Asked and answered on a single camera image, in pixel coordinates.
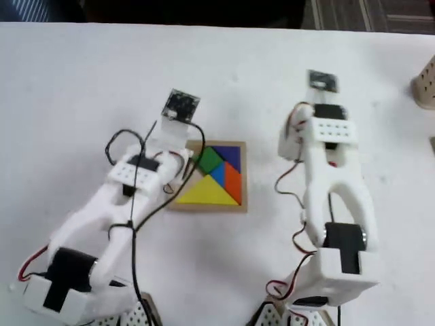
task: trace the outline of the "white tabletop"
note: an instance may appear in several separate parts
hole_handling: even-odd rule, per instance
[[[145,133],[177,88],[201,97],[194,121],[208,139],[247,142],[249,212],[155,216],[139,234],[140,287],[165,325],[244,325],[266,281],[300,259],[291,244],[298,205],[276,195],[273,181],[289,165],[277,155],[279,127],[307,99],[307,69],[317,69],[338,76],[336,102],[358,127],[385,261],[382,283],[343,306],[343,324],[433,323],[435,112],[418,108],[408,85],[435,37],[12,23],[0,24],[0,46],[4,285],[101,184],[110,136],[122,127]],[[283,186],[302,195],[303,168]],[[127,259],[118,274],[131,279]],[[5,286],[0,294],[10,325],[50,324]]]

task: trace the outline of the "yellow triangle piece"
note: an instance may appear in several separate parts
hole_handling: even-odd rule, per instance
[[[206,175],[193,185],[184,196],[177,199],[177,203],[239,205],[211,175]]]

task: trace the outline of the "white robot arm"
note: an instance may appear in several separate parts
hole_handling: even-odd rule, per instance
[[[193,102],[186,105],[186,97]],[[117,264],[131,248],[133,236],[131,227],[122,226],[137,228],[155,209],[164,185],[181,183],[181,172],[192,155],[185,148],[188,122],[198,102],[198,98],[173,90],[162,112],[160,136],[146,143],[145,155],[141,146],[130,146],[96,194],[53,233],[47,271],[19,277],[28,282],[24,290],[27,308],[77,325],[128,312],[135,306],[133,287],[114,280]],[[91,237],[97,230],[109,235],[98,259],[71,249],[78,239]]]
[[[305,163],[302,221],[317,251],[278,284],[284,294],[277,299],[288,308],[312,310],[357,298],[378,283],[379,239],[354,123],[338,105],[299,103],[281,129],[279,155]],[[354,223],[338,217],[326,222],[323,207],[330,193],[343,199]]]

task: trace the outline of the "black cable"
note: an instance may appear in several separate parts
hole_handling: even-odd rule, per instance
[[[128,132],[128,133],[136,136],[136,138],[139,140],[139,144],[141,146],[141,151],[140,151],[140,153],[138,155],[137,162],[136,162],[136,167],[135,167],[135,178],[134,178],[134,181],[133,181],[133,188],[134,189],[136,189],[137,171],[139,170],[139,165],[141,163],[142,157],[145,156],[145,143],[148,140],[148,137],[151,135],[151,132],[153,131],[154,127],[156,126],[156,122],[157,121],[155,121],[153,123],[153,125],[152,125],[150,131],[148,132],[148,134],[147,134],[145,139],[142,139],[140,134],[138,134],[137,132],[135,132],[133,130],[121,129],[121,130],[119,130],[118,132],[116,132],[112,136],[112,138],[107,143],[106,148],[105,148],[105,153],[106,153],[107,159],[109,160],[109,163],[111,165],[115,165],[116,161],[112,160],[112,158],[110,156],[110,147],[111,147],[111,144],[118,138],[118,136],[120,134],[122,134],[123,132]],[[136,256],[136,253],[135,253],[135,249],[136,249],[135,248],[136,247],[136,245],[135,245],[136,231],[135,231],[135,229],[133,227],[133,208],[135,206],[135,193],[136,193],[136,191],[133,192],[133,195],[132,195],[132,198],[131,198],[130,219],[129,219],[128,223],[127,224],[119,224],[119,223],[113,224],[113,225],[111,225],[109,227],[109,230],[108,230],[108,235],[110,236],[110,231],[111,231],[112,228],[124,227],[124,228],[130,228],[131,229],[131,231],[133,233],[132,234],[132,257]],[[132,275],[133,275],[133,285],[134,285],[134,288],[135,288],[135,293],[136,293],[137,299],[139,300],[139,302],[142,305],[142,308],[143,308],[144,313],[146,314],[148,323],[152,323],[153,322],[152,313],[150,312],[149,306],[143,303],[143,301],[145,301],[145,300],[141,297],[141,293],[140,293],[139,287],[137,285],[137,280],[135,279],[136,278],[136,273],[135,272],[133,273],[133,271],[132,271]]]
[[[93,322],[95,322],[95,319],[93,321],[90,321],[89,323],[81,324],[81,325],[78,325],[78,326],[88,326],[88,325],[92,324]]]
[[[331,193],[328,193],[328,206],[329,206],[329,214],[331,215],[331,222],[335,223],[334,213],[332,212]]]
[[[161,209],[163,209],[165,206],[167,206],[168,204],[170,204],[177,196],[178,194],[181,192],[181,190],[184,188],[184,186],[186,185],[186,183],[189,181],[190,177],[193,175],[193,172],[196,170],[196,168],[199,165],[199,162],[201,161],[201,158],[203,156],[204,153],[204,149],[205,149],[205,135],[203,132],[203,129],[201,129],[200,126],[198,126],[197,124],[194,124],[193,122],[189,122],[189,125],[191,125],[192,127],[195,127],[200,133],[201,133],[201,151],[199,152],[198,158],[196,159],[196,162],[194,163],[194,166],[192,168],[192,170],[189,172],[188,176],[186,177],[186,179],[184,180],[184,182],[180,185],[180,187],[178,188],[178,190],[175,192],[175,194],[173,196],[171,196],[168,200],[166,200],[165,202],[163,202],[160,206],[158,206],[156,209],[154,209],[151,213],[149,213],[145,219],[143,219],[143,221],[135,228],[136,232],[138,232],[142,227],[143,224],[145,224],[154,214],[156,214],[158,211],[160,211]]]
[[[160,206],[158,206],[156,209],[154,209],[151,213],[149,213],[145,219],[143,219],[143,221],[136,227],[134,227],[133,225],[133,208],[135,205],[135,192],[133,193],[132,196],[132,200],[131,200],[131,210],[130,210],[130,220],[128,221],[127,224],[113,224],[109,227],[109,233],[110,230],[112,228],[116,228],[116,227],[124,227],[124,228],[130,228],[132,230],[132,240],[131,240],[131,272],[132,272],[132,277],[133,277],[133,287],[135,288],[135,293],[137,296],[138,301],[141,303],[142,308],[144,313],[146,314],[147,320],[149,323],[154,323],[155,325],[157,325],[156,319],[154,318],[154,315],[152,314],[150,305],[148,304],[147,300],[142,298],[141,295],[141,291],[139,289],[139,285],[137,282],[137,273],[136,273],[136,237],[137,237],[137,232],[142,228],[142,226],[146,223],[146,221],[148,221],[153,215],[155,215],[158,211],[160,211],[161,209],[163,209],[166,205],[170,204],[180,193],[180,191],[183,189],[183,187],[186,185],[186,183],[189,181],[190,177],[193,175],[193,172],[196,170],[196,168],[198,167],[198,164],[203,156],[204,153],[204,149],[205,149],[205,135],[203,130],[201,129],[200,126],[189,122],[189,125],[195,127],[197,130],[199,130],[199,132],[201,133],[201,139],[202,139],[202,143],[201,143],[201,151],[199,153],[198,159],[196,160],[192,170],[190,171],[190,173],[188,174],[188,176],[186,177],[186,179],[184,180],[184,182],[181,184],[181,186],[179,187],[179,189],[175,192],[175,194],[173,196],[171,196],[168,200],[166,200],[165,202],[163,202]],[[111,164],[114,163],[114,161],[111,159],[110,154],[109,154],[109,150],[110,150],[110,145],[114,142],[114,140],[122,133],[122,132],[129,132],[132,133],[133,135],[137,136],[137,138],[139,139],[139,142],[141,144],[141,154],[145,155],[145,143],[149,137],[149,135],[151,134],[152,129],[148,132],[148,135],[146,136],[144,141],[141,141],[141,137],[140,135],[138,135],[136,132],[133,132],[132,130],[127,130],[127,129],[123,129],[118,131],[109,141],[109,143],[106,146],[106,156],[107,159],[109,160],[109,162]],[[136,189],[136,180],[137,180],[137,171],[140,165],[140,161],[141,161],[142,155],[139,155],[137,163],[136,163],[136,169],[135,169],[135,180],[133,182],[133,188]]]
[[[337,307],[337,326],[341,326],[341,306]]]
[[[332,211],[331,193],[328,193],[328,206],[329,206],[329,214],[331,215],[331,222],[335,223],[334,212]],[[341,306],[337,307],[337,326],[341,326]]]
[[[135,288],[135,293],[137,296],[137,299],[141,302],[143,311],[145,311],[145,313],[147,313],[147,310],[149,308],[149,304],[146,302],[146,300],[142,299],[141,296],[141,292],[139,290],[139,285],[137,283],[137,273],[136,273],[136,235],[137,232],[142,228],[142,226],[146,223],[146,221],[148,221],[153,215],[155,215],[158,211],[160,211],[161,209],[163,209],[166,205],[170,204],[180,193],[180,191],[183,189],[183,187],[186,185],[186,183],[189,181],[190,177],[192,176],[193,172],[196,170],[202,156],[204,153],[204,149],[205,149],[205,135],[203,132],[203,129],[201,129],[200,126],[190,122],[189,125],[195,127],[196,129],[199,130],[199,132],[201,133],[201,139],[202,139],[202,143],[201,143],[201,151],[199,153],[198,159],[196,160],[192,170],[190,171],[189,175],[186,177],[186,179],[184,180],[184,182],[181,184],[181,186],[179,187],[179,189],[175,192],[175,194],[173,196],[171,196],[168,200],[166,200],[165,202],[163,202],[160,206],[158,206],[156,209],[154,209],[151,213],[149,213],[145,219],[143,219],[143,221],[135,228],[133,229],[133,237],[132,237],[132,242],[131,242],[131,273],[133,275],[133,287]],[[154,315],[151,313],[151,317],[153,319],[150,319],[148,314],[147,314],[147,319],[149,321],[153,321],[153,323],[155,325],[157,325],[157,322],[154,320]]]
[[[107,143],[107,145],[106,145],[106,147],[105,147],[105,149],[104,149],[104,152],[106,153],[107,160],[109,161],[109,163],[110,163],[111,165],[115,165],[115,164],[116,164],[116,161],[115,161],[115,160],[112,160],[112,158],[111,158],[111,156],[110,156],[110,147],[111,147],[111,144],[113,144],[114,141],[118,138],[118,136],[119,136],[120,134],[124,133],[124,132],[127,132],[127,133],[129,133],[129,134],[132,134],[133,136],[135,136],[135,137],[139,140],[139,144],[141,145],[141,153],[140,153],[140,154],[142,154],[142,151],[145,152],[145,141],[142,139],[142,137],[141,137],[140,134],[138,134],[137,132],[135,132],[135,131],[133,131],[133,130],[130,130],[130,129],[121,129],[121,130],[119,130],[118,132],[116,132],[116,133],[115,133],[115,134],[110,138],[109,142]]]

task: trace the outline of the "perforated white base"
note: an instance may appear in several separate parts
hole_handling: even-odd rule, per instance
[[[273,304],[266,304],[258,317],[255,326],[279,326],[281,315]]]
[[[318,311],[297,310],[296,312],[308,318],[308,326],[331,326]],[[267,304],[263,307],[255,326],[288,326],[289,317],[291,317],[290,326],[304,326],[303,318],[293,315],[289,310],[286,310],[281,317],[273,304]]]
[[[152,322],[148,323],[147,317],[139,302],[137,302],[135,309],[131,310],[129,313],[121,314],[118,316],[111,316],[103,319],[97,319],[89,325],[116,326],[119,318],[121,318],[120,326],[154,326]]]

